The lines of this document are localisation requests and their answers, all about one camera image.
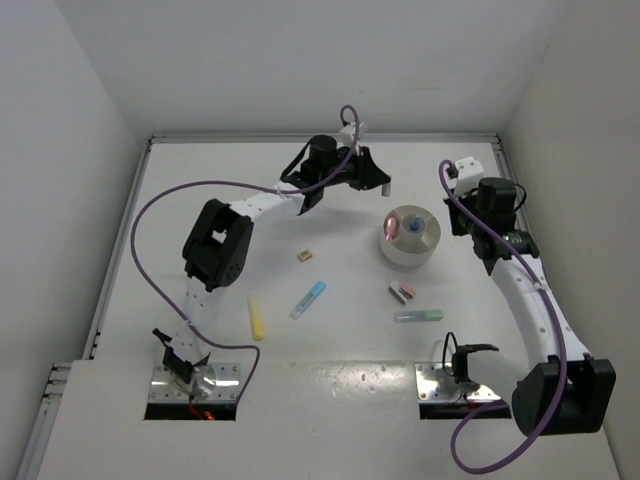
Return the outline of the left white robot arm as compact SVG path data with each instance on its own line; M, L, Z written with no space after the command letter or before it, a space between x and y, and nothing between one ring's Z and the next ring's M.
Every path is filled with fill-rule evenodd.
M238 187L258 193L244 200L205 203L182 249L187 275L184 309L177 312L202 342L222 349L206 339L196 323L209 297L217 299L242 273L252 234L285 218L300 216L322 199L328 187L346 184L368 191L391 184L391 177L373 161L370 150L359 142L359 134L344 129L342 139L315 135L283 170L272 188L231 181L214 186Z

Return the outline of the green clear tube pen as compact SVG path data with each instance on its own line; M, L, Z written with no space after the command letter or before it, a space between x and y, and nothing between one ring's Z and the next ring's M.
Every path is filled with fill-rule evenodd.
M437 322L444 318L444 312L440 309L399 311L393 318L396 323Z

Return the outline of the tan eraser block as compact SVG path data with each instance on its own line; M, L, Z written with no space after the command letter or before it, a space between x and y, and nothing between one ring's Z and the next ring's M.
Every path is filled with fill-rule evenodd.
M308 251L308 250L299 253L298 256L297 256L297 258L298 258L298 260L300 262L308 261L312 257L313 257L312 253L310 251Z

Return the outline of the pink highlighter pen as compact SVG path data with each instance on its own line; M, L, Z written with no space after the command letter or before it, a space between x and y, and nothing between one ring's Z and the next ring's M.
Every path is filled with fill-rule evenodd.
M385 220L384 234L387 241L391 242L395 239L399 228L399 221L395 216L389 216Z

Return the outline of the clear spray bottle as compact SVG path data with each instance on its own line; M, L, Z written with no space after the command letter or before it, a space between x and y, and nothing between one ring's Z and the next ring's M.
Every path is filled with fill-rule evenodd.
M405 229L412 234L420 234L425 229L425 219L420 215L407 216L405 218Z

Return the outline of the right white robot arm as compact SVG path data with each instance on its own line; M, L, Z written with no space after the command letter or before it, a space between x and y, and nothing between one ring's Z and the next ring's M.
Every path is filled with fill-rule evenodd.
M545 280L540 251L516 227L519 184L478 174L458 176L445 203L455 236L473 250L503 294L522 336L529 366L518 369L491 344L458 345L450 373L458 383L483 383L509 401L519 430L529 435L563 390L545 435L597 432L616 381L613 365L596 359L564 318Z

